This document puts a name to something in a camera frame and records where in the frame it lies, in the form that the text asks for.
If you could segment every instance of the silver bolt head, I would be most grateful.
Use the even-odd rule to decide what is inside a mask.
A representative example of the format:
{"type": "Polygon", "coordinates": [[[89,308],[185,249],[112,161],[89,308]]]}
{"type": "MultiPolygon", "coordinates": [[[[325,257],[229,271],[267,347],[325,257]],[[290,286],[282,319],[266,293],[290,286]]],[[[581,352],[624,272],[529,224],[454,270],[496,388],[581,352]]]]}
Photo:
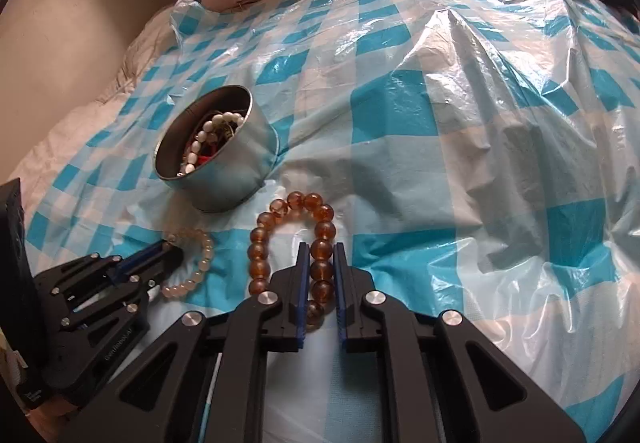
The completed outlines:
{"type": "Polygon", "coordinates": [[[202,322],[202,313],[198,311],[188,311],[182,315],[181,321],[187,327],[197,326],[202,322]]]}
{"type": "Polygon", "coordinates": [[[258,302],[260,304],[264,304],[265,306],[270,306],[271,304],[275,304],[278,300],[278,294],[274,291],[264,291],[258,295],[258,302]]]}
{"type": "Polygon", "coordinates": [[[386,295],[381,291],[378,291],[375,289],[367,293],[367,295],[364,296],[364,299],[369,304],[373,304],[377,306],[378,304],[382,304],[386,300],[386,295]]]}
{"type": "Polygon", "coordinates": [[[462,324],[462,315],[454,309],[450,309],[442,314],[442,321],[447,326],[459,326],[462,324]]]}

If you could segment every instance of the round tin can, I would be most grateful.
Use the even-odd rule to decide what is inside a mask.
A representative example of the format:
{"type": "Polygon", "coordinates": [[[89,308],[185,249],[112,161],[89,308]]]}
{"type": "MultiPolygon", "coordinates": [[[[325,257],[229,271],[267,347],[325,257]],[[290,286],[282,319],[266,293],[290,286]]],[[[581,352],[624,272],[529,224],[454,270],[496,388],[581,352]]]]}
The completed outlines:
{"type": "Polygon", "coordinates": [[[205,94],[175,118],[154,153],[156,174],[170,187],[184,191],[194,207],[224,212],[255,192],[273,168],[278,135],[242,86],[223,86],[205,94]],[[207,112],[247,109],[244,123],[210,160],[178,176],[184,147],[207,112]]]}

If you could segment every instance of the plastic sheet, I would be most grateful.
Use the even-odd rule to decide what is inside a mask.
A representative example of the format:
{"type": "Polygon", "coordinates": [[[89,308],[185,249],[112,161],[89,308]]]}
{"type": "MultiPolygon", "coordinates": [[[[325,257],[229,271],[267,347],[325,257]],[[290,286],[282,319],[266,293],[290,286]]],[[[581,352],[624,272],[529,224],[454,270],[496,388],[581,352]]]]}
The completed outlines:
{"type": "MultiPolygon", "coordinates": [[[[180,225],[212,232],[206,281],[187,303],[158,299],[148,343],[183,311],[234,308],[257,214],[320,192],[379,289],[464,312],[597,439],[639,375],[637,21],[597,0],[181,1],[173,20],[178,48],[33,216],[37,269],[129,255],[180,225]],[[205,215],[155,178],[152,149],[222,84],[251,89],[280,153],[250,200],[205,215]]],[[[278,230],[272,267],[309,226],[278,230]]],[[[300,354],[271,356],[265,443],[376,442],[379,422],[374,359],[338,352],[333,314],[300,354]]]]}

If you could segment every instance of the amber bead bracelet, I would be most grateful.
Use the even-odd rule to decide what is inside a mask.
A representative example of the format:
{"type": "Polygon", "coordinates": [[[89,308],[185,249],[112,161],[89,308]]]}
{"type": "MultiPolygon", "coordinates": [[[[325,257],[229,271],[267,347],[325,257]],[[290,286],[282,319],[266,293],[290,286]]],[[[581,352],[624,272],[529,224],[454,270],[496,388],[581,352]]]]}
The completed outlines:
{"type": "Polygon", "coordinates": [[[317,327],[322,322],[324,305],[334,296],[334,267],[329,262],[334,253],[332,241],[336,234],[335,225],[332,223],[334,209],[325,204],[322,196],[315,192],[305,196],[302,192],[295,191],[287,196],[286,201],[273,200],[269,210],[258,215],[257,228],[250,234],[252,244],[246,252],[250,261],[249,275],[252,278],[249,283],[249,293],[257,295],[267,289],[271,275],[271,267],[267,262],[269,255],[267,243],[276,224],[284,220],[289,211],[308,211],[317,223],[314,229],[316,240],[311,244],[311,256],[314,258],[310,268],[313,299],[307,302],[306,323],[310,327],[317,327]]]}

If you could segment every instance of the wall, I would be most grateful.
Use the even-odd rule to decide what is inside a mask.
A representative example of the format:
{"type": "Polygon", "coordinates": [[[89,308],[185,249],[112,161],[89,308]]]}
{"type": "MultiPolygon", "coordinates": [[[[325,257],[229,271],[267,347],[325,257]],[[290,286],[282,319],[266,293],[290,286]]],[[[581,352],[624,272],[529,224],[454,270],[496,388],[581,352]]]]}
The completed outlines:
{"type": "Polygon", "coordinates": [[[0,181],[100,94],[144,24],[174,1],[9,0],[0,14],[0,181]]]}

